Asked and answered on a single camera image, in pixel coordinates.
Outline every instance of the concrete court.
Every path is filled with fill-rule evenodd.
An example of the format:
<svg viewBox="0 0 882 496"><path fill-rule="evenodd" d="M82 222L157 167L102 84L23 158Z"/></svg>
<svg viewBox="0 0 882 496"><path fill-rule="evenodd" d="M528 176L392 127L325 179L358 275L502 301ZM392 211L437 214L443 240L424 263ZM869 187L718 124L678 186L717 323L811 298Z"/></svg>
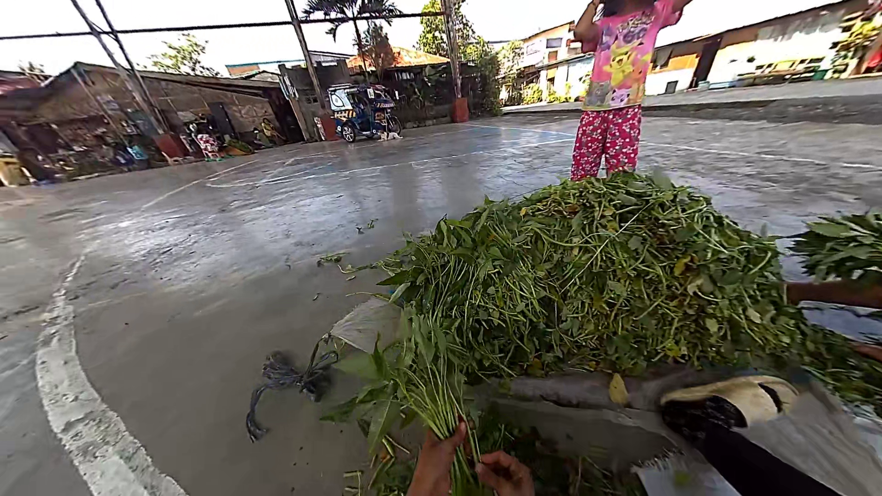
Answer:
<svg viewBox="0 0 882 496"><path fill-rule="evenodd" d="M0 190L0 495L84 496L35 383L42 313L64 297L79 362L153 463L190 495L340 494L362 467L352 427L268 393L251 444L244 414L267 352L300 365L372 290L317 256L359 265L402 230L518 196L568 174L578 116L507 116L405 131L405 139L283 147L224 162ZM648 118L642 169L695 184L748 229L788 235L819 214L882 207L882 130ZM371 219L376 228L358 234ZM798 277L798 268L788 263ZM102 440L96 440L100 446Z"/></svg>

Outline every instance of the palm tree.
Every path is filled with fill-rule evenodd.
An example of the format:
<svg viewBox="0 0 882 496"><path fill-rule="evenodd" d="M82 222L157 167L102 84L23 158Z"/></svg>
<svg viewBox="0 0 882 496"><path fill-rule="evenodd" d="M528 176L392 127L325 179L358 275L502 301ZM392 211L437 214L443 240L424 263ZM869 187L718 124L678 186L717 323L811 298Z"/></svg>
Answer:
<svg viewBox="0 0 882 496"><path fill-rule="evenodd" d="M322 13L325 19L334 19L327 33L333 36L337 41L337 30L350 20L355 26L355 42L358 44L358 55L362 59L364 74L367 75L368 68L364 62L364 41L362 33L358 30L358 22L356 17L360 16L376 16L380 17L390 26L392 20L388 17L401 14L401 9L395 6L393 0L309 0L306 8L303 9L303 15L311 17L315 14Z"/></svg>

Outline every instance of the blue tricycle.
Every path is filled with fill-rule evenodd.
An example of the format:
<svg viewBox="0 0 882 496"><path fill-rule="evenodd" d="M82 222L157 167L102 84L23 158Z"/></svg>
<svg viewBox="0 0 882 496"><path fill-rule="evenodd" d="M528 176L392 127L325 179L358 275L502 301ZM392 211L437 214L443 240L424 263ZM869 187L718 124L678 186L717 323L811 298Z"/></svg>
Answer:
<svg viewBox="0 0 882 496"><path fill-rule="evenodd" d="M328 100L337 124L337 135L352 143L368 138L401 133L401 121L392 114L395 102L380 85L336 85L328 89Z"/></svg>

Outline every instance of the hand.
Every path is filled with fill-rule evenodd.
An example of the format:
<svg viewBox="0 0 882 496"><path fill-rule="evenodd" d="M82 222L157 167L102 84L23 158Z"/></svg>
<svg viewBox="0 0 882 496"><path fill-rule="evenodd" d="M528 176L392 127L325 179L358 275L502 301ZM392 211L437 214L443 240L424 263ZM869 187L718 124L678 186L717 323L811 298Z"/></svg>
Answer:
<svg viewBox="0 0 882 496"><path fill-rule="evenodd" d="M507 453L497 451L482 456L475 471L478 480L493 488L498 496L535 496L530 469Z"/></svg>
<svg viewBox="0 0 882 496"><path fill-rule="evenodd" d="M426 440L420 450L416 463L414 480L410 483L407 496L447 496L450 492L450 468L456 449L466 440L468 428L460 422L453 436L439 440L431 431L426 432Z"/></svg>

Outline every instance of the pile of greens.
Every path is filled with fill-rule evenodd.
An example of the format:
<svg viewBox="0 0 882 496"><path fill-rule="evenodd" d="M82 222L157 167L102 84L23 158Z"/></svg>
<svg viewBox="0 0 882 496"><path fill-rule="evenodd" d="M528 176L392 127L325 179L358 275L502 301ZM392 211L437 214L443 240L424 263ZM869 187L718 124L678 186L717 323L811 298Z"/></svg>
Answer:
<svg viewBox="0 0 882 496"><path fill-rule="evenodd" d="M807 258L805 269L817 280L882 282L881 213L822 217L795 238L793 251Z"/></svg>
<svg viewBox="0 0 882 496"><path fill-rule="evenodd" d="M802 366L846 401L877 404L882 367L786 303L778 258L774 239L662 176L486 199L375 265L402 326L392 345L340 364L370 384L337 418L370 417L372 450L402 408L443 439L476 417L466 384L667 363ZM464 453L452 481L453 494L476 491Z"/></svg>

